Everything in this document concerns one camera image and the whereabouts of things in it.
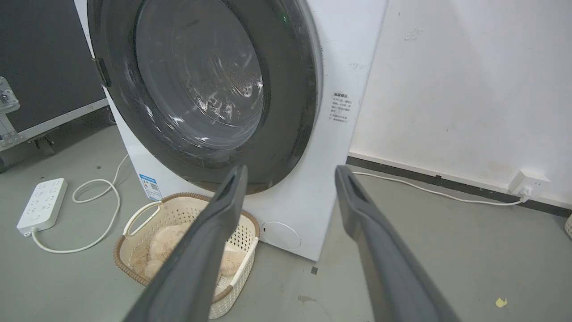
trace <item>laundry basket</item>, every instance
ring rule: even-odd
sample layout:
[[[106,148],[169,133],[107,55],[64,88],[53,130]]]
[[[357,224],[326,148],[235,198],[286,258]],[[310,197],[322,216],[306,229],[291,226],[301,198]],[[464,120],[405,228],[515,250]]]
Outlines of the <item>laundry basket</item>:
[[[143,286],[147,286],[149,280],[143,272],[147,265],[149,244],[155,233],[164,226],[193,222],[209,201],[210,198],[203,195],[179,193],[139,209],[125,225],[123,235],[117,240],[113,250],[113,259],[117,267]],[[152,207],[157,207],[157,210],[141,226],[130,232],[137,217]],[[244,252],[245,257],[236,274],[221,276],[218,280],[210,305],[210,319],[221,317],[235,303],[252,269],[259,238],[258,222],[251,214],[243,211],[238,227],[227,240],[225,248]]]
[[[572,238],[572,215],[570,215],[566,220],[566,223],[564,223],[564,230],[566,230],[568,236]]]

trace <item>power strip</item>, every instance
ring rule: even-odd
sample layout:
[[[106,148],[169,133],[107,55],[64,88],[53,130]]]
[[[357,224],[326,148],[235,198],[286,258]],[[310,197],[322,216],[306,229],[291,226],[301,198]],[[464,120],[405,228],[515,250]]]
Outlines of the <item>power strip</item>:
[[[63,178],[39,183],[16,226],[20,233],[29,237],[32,229],[40,231],[52,227],[58,218],[66,190],[67,182]]]

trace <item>blue label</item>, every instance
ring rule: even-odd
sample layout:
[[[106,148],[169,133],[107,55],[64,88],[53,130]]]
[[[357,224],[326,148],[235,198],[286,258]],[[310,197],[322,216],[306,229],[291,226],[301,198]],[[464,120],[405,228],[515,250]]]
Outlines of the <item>blue label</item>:
[[[159,185],[155,179],[142,174],[139,174],[139,177],[141,177],[141,184],[143,185],[145,194],[147,197],[149,197],[149,199],[153,199],[155,201],[163,199],[161,191],[159,190]]]

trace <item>floor stain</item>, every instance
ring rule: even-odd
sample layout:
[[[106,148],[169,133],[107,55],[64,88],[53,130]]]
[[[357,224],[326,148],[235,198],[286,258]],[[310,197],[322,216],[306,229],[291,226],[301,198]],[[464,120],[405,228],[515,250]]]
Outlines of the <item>floor stain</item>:
[[[300,295],[300,296],[298,297],[298,300],[299,300],[300,302],[302,302],[302,304],[304,304],[305,302],[316,302],[316,303],[318,303],[318,300],[317,300],[317,299],[313,299],[313,298],[311,298],[311,297],[309,297],[309,296],[305,296],[305,295]]]

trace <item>front-loading washing machine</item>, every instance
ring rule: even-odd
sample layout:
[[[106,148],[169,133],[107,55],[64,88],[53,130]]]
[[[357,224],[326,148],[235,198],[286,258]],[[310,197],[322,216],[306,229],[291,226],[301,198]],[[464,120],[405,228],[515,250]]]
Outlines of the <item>front-loading washing machine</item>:
[[[142,187],[248,167],[261,240],[317,261],[386,0],[75,0]]]

